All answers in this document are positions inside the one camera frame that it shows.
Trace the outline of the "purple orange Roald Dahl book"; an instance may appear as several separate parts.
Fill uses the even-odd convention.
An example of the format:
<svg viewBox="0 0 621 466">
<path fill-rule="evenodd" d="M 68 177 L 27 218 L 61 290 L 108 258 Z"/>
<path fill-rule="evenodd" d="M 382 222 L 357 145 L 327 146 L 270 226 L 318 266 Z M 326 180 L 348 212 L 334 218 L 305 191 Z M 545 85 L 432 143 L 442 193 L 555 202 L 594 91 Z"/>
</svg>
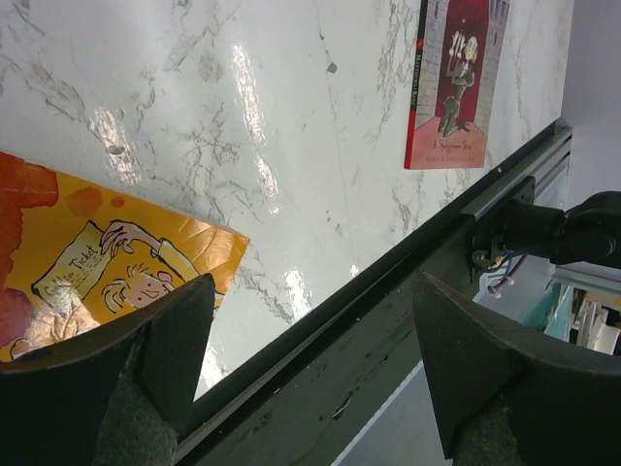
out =
<svg viewBox="0 0 621 466">
<path fill-rule="evenodd" d="M 1 358 L 89 331 L 193 279 L 226 294 L 245 236 L 1 156 Z"/>
</svg>

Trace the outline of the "pink red Shakespeare Story book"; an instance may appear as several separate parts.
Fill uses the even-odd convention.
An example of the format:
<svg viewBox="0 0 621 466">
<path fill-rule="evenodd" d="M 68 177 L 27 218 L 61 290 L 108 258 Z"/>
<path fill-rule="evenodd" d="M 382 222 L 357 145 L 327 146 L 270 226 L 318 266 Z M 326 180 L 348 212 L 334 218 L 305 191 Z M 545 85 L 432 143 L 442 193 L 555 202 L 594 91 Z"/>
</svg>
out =
<svg viewBox="0 0 621 466">
<path fill-rule="evenodd" d="M 504 0 L 421 3 L 405 169 L 484 166 L 509 10 Z"/>
</svg>

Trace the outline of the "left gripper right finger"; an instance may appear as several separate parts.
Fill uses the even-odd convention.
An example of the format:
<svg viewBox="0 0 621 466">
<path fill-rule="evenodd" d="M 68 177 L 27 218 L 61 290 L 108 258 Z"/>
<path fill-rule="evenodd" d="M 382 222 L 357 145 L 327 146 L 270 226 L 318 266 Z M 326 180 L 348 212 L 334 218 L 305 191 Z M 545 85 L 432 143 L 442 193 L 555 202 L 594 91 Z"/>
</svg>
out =
<svg viewBox="0 0 621 466">
<path fill-rule="evenodd" d="M 620 359 L 417 272 L 413 315 L 443 454 L 456 465 L 617 465 Z"/>
</svg>

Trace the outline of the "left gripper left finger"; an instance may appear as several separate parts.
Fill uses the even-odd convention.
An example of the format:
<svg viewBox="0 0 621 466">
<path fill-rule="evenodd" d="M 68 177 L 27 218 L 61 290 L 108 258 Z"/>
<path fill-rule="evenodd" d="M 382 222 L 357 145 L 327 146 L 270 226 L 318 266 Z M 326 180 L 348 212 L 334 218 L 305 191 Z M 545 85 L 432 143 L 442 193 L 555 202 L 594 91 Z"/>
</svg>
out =
<svg viewBox="0 0 621 466">
<path fill-rule="evenodd" d="M 171 465 L 212 326 L 202 275 L 152 304 L 1 366 L 4 465 Z"/>
</svg>

